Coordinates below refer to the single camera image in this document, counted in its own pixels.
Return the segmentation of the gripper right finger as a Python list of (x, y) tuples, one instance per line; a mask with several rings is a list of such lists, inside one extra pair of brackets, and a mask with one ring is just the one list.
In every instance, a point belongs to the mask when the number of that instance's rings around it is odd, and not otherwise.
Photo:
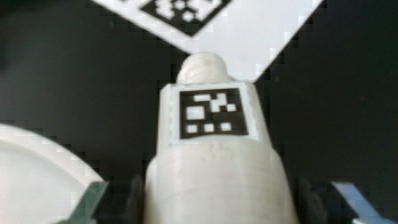
[(297, 182), (301, 224), (391, 224), (352, 182)]

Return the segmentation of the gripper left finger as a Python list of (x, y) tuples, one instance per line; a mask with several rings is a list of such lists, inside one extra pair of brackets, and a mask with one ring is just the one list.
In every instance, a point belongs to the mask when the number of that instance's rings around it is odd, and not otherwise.
[(128, 179), (93, 182), (70, 217), (55, 224), (143, 224), (144, 181)]

